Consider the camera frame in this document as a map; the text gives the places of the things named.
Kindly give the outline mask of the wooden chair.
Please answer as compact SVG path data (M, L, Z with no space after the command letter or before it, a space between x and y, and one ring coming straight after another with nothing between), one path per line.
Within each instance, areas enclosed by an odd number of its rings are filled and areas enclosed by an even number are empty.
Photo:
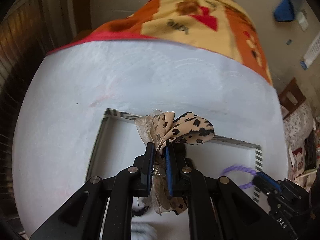
M300 90L295 77L278 95L278 98L283 113L283 119L286 119L291 115L306 100L306 96Z

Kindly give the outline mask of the floral fabric bundle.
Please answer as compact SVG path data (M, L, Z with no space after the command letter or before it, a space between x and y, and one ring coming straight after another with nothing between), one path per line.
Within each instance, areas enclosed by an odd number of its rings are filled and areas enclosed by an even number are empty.
M283 123L289 154L289 179L295 180L305 170L304 140L313 130L313 115L309 103L303 102Z

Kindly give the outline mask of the leopard print hair bow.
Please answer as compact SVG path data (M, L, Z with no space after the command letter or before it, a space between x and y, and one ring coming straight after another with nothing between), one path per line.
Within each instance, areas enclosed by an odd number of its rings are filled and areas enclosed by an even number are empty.
M142 141L145 144L153 143L156 150L151 196L144 203L159 215L170 211L176 215L183 213L187 209L183 198L169 195L164 148L176 144L185 146L208 142L215 135L214 126L207 119L192 112L176 118L174 112L161 111L136 119L135 125Z

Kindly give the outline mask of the wall calendar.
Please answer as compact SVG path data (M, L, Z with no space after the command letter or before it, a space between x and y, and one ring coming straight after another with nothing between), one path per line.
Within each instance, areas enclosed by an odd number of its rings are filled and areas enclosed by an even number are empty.
M304 56L300 60L300 65L304 70L309 69L309 67L313 64L313 62L319 55L319 51L320 51L320 32L313 39L310 46L308 47L307 52L304 54Z

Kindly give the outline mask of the striped shallow box tray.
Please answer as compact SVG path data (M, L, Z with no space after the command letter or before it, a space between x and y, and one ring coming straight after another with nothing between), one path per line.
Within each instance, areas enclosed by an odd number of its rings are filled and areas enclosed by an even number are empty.
M137 115L108 108L102 118L86 178L109 178L133 164L145 153L146 146L135 126ZM187 157L205 175L228 175L241 186L252 181L263 169L261 146L216 135L199 146L186 146Z

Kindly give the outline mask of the orange yellow patterned blanket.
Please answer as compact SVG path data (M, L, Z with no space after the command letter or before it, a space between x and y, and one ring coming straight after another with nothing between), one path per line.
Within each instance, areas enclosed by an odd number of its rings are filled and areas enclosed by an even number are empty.
M155 39L218 53L273 83L255 24L233 0L149 0L129 17L106 22L60 49L93 41Z

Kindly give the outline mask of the black hair scrunchie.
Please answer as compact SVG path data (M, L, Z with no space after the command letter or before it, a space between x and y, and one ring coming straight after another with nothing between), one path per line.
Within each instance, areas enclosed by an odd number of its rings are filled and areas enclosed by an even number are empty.
M138 197L133 201L132 217L142 217L151 207L149 197Z

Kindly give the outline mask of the light blue fluffy headband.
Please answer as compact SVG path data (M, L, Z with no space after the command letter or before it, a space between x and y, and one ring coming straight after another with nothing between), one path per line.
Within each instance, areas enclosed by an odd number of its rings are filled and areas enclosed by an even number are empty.
M146 223L131 224L131 240L156 240L157 231Z

